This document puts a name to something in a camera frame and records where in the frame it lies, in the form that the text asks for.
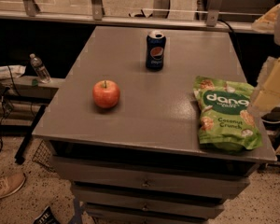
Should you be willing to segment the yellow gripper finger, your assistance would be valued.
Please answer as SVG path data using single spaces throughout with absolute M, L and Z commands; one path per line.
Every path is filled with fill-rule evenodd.
M 263 64 L 253 90 L 248 111 L 264 116 L 280 104 L 280 57 L 268 57 Z

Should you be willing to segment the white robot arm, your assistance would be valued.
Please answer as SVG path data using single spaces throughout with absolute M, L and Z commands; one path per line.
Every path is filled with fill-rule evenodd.
M 273 34 L 274 43 L 280 46 L 280 4 L 255 20 L 251 28 L 259 33 Z M 248 111 L 262 117 L 280 104 L 280 57 L 268 57 L 257 79 L 250 98 Z

